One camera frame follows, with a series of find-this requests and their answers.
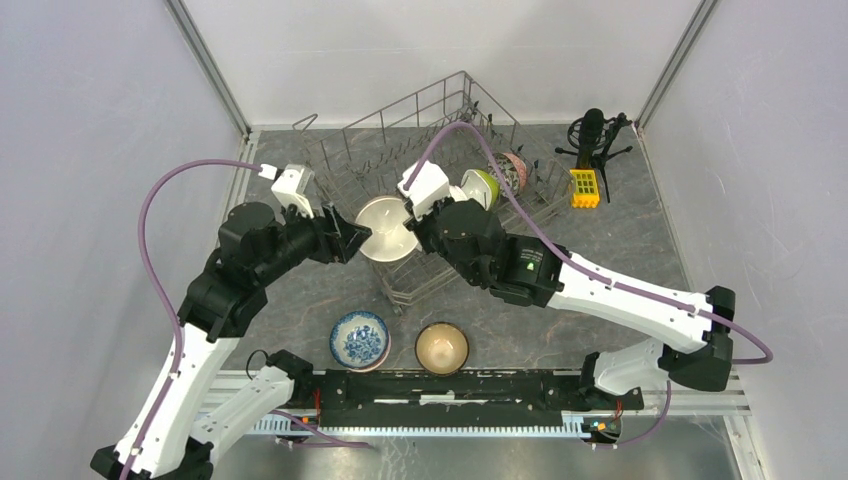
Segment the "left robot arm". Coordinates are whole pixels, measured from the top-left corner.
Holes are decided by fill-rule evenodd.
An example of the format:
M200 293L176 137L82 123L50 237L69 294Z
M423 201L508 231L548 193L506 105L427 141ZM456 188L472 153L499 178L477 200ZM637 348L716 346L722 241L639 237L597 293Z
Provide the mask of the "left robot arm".
M305 260L348 262L371 236L329 203L309 217L291 207L280 223L261 202L235 207L219 246L188 286L176 313L180 337L125 437L97 450L91 468L106 479L208 479L225 453L272 409L306 405L312 366L282 350L256 377L204 418L198 416L224 361L267 304L266 289Z

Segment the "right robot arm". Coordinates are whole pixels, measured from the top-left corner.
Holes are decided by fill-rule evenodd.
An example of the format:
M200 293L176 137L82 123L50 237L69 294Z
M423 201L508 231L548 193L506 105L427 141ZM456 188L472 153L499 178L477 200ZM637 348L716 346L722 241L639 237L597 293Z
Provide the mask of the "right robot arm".
M424 252L506 304L576 311L647 335L631 347L586 357L577 382L585 405L602 408L632 388L665 380L697 391L726 388L733 290L685 292L618 274L561 245L506 232L497 215L475 201L439 201L403 225Z

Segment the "brown rimmed cream bowl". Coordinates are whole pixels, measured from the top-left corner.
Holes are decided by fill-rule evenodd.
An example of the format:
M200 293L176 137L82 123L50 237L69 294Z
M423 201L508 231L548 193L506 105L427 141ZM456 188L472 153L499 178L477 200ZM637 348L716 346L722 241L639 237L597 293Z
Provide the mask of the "brown rimmed cream bowl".
M455 324L435 322L424 327L415 342L419 365L437 376L457 373L470 356L470 342Z

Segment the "grey wire dish rack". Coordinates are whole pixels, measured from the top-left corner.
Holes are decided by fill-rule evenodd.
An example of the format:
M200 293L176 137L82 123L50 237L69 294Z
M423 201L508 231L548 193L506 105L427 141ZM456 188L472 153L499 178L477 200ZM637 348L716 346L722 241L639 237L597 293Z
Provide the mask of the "grey wire dish rack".
M435 81L336 130L293 123L322 197L353 218L392 195L431 206L461 197L464 174L488 172L490 149L518 206L543 224L570 204L567 165L467 72Z

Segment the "green and white bowl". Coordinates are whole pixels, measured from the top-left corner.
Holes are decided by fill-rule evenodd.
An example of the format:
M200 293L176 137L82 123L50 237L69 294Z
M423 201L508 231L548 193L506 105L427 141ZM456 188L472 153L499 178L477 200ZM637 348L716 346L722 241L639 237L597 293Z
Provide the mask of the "green and white bowl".
M481 169L466 170L460 189L469 200L478 202L486 211L494 208L500 195L498 181Z

